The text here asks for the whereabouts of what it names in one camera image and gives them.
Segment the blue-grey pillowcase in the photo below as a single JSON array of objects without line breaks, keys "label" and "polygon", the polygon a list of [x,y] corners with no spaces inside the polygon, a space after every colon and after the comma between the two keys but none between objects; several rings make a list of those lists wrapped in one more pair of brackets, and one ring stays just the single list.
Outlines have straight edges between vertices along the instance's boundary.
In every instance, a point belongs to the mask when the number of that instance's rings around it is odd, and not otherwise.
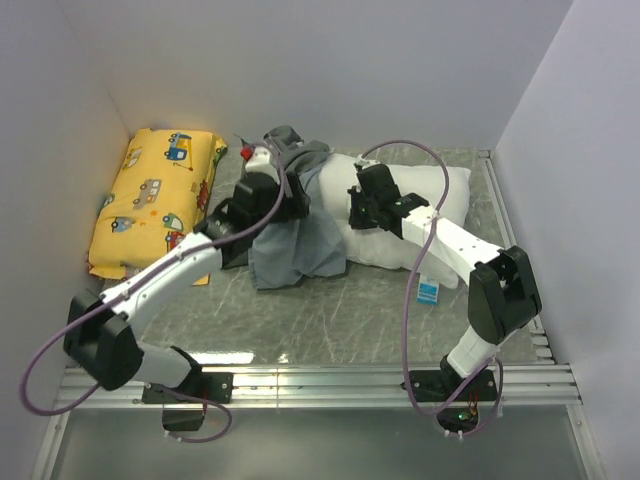
[{"label": "blue-grey pillowcase", "polygon": [[344,274],[346,246],[320,188],[330,147],[316,140],[304,141],[290,125],[271,129],[263,141],[280,154],[285,171],[297,175],[310,206],[306,217],[270,223],[253,240],[247,254],[253,287],[273,290],[293,286],[305,277]]}]

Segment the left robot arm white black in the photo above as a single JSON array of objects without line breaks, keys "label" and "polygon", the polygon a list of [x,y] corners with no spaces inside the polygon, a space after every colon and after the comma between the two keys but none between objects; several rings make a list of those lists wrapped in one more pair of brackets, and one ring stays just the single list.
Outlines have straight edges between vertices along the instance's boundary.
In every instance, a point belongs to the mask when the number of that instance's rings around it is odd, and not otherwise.
[{"label": "left robot arm white black", "polygon": [[175,295],[246,256],[267,225],[308,215],[310,200],[297,174],[284,179],[246,174],[165,256],[100,295],[76,295],[65,352],[107,391],[138,380],[166,387],[179,402],[195,399],[204,382],[201,365],[179,347],[146,346],[138,337]]}]

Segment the white pillow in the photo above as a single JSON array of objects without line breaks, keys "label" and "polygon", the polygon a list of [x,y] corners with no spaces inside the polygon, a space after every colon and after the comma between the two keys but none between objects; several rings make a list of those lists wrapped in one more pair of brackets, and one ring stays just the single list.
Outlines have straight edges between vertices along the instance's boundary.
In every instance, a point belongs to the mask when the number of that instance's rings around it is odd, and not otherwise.
[{"label": "white pillow", "polygon": [[[320,173],[325,207],[334,217],[352,262],[385,269],[410,270],[417,258],[420,274],[435,278],[441,286],[454,289],[459,275],[434,255],[423,250],[435,212],[438,218],[460,227],[469,208],[471,171],[461,167],[375,165],[361,171],[355,157],[332,153]],[[353,230],[349,223],[347,190],[380,192],[385,230]]]}]

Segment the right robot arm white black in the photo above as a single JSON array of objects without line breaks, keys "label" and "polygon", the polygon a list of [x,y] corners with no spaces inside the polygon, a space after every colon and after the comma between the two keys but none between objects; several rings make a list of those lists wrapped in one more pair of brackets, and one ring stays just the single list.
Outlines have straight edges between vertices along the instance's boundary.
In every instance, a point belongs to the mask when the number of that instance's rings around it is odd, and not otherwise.
[{"label": "right robot arm white black", "polygon": [[468,287],[469,327],[440,366],[444,394],[463,399],[501,344],[542,310],[529,257],[518,246],[504,249],[474,236],[415,193],[401,194],[386,165],[360,161],[355,169],[350,226],[378,228],[420,247],[420,259],[433,254]]}]

